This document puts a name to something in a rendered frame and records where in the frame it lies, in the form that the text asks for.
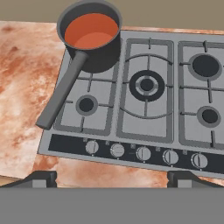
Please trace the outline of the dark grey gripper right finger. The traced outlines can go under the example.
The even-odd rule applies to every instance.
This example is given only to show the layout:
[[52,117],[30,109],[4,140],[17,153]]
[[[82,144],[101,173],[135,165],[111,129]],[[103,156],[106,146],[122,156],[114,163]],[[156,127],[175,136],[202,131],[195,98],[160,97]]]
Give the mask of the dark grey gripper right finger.
[[190,171],[168,171],[167,178],[167,186],[172,188],[220,187],[220,185],[218,184],[211,183],[198,178]]

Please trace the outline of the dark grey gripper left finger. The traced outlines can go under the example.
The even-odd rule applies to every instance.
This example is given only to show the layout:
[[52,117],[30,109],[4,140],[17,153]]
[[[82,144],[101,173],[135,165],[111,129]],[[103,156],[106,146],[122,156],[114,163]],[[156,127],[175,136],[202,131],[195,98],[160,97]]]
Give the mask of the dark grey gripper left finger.
[[26,178],[3,185],[17,188],[53,188],[57,186],[56,171],[34,171]]

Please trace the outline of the orange-red marinara sauce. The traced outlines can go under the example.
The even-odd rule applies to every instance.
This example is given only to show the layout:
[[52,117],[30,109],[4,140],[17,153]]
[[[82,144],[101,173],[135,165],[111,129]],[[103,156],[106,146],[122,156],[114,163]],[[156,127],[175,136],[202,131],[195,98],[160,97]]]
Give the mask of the orange-red marinara sauce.
[[114,19],[101,13],[89,13],[73,20],[65,31],[65,41],[79,49],[94,49],[107,44],[119,27]]

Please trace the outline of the silver hob knob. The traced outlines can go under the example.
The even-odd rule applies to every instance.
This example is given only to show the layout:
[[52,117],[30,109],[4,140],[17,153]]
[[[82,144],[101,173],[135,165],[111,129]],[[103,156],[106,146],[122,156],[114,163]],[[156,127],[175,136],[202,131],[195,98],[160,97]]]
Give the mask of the silver hob knob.
[[201,153],[194,153],[191,158],[192,165],[198,169],[203,169],[207,166],[207,157]]
[[114,143],[110,147],[110,154],[114,158],[120,158],[124,154],[124,152],[125,152],[125,149],[120,143]]
[[99,144],[94,141],[88,141],[86,144],[86,152],[89,154],[95,154],[99,150]]
[[166,150],[163,154],[163,160],[168,165],[175,165],[179,161],[179,155],[174,150]]
[[146,160],[149,160],[150,159],[150,157],[151,157],[151,151],[147,147],[142,146],[142,147],[139,147],[136,150],[136,156],[141,161],[146,161]]

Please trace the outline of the grey gas hob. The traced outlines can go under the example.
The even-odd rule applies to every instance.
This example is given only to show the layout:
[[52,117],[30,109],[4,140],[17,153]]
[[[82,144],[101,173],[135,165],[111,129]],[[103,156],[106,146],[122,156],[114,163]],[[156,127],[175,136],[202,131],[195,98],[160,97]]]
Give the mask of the grey gas hob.
[[[108,71],[80,73],[39,153],[224,179],[224,35],[122,31],[121,41]],[[91,140],[95,154],[86,152]],[[137,158],[142,146],[149,160]],[[163,160],[166,150],[176,164]],[[205,168],[193,166],[194,153],[206,156]]]

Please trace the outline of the dark grey saucepan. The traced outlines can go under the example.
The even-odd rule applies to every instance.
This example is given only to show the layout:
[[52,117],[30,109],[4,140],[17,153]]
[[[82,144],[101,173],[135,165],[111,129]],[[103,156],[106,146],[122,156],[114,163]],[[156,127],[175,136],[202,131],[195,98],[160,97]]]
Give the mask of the dark grey saucepan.
[[[67,44],[65,32],[69,23],[78,16],[85,16],[91,12],[101,13],[114,20],[118,25],[118,31],[109,42],[93,49],[82,49]],[[91,74],[102,73],[109,70],[119,60],[121,53],[121,25],[122,17],[119,10],[104,0],[82,0],[67,7],[61,13],[57,22],[57,33],[60,40],[65,44],[71,57],[71,63],[36,121],[38,127],[49,130],[53,126],[81,71]]]

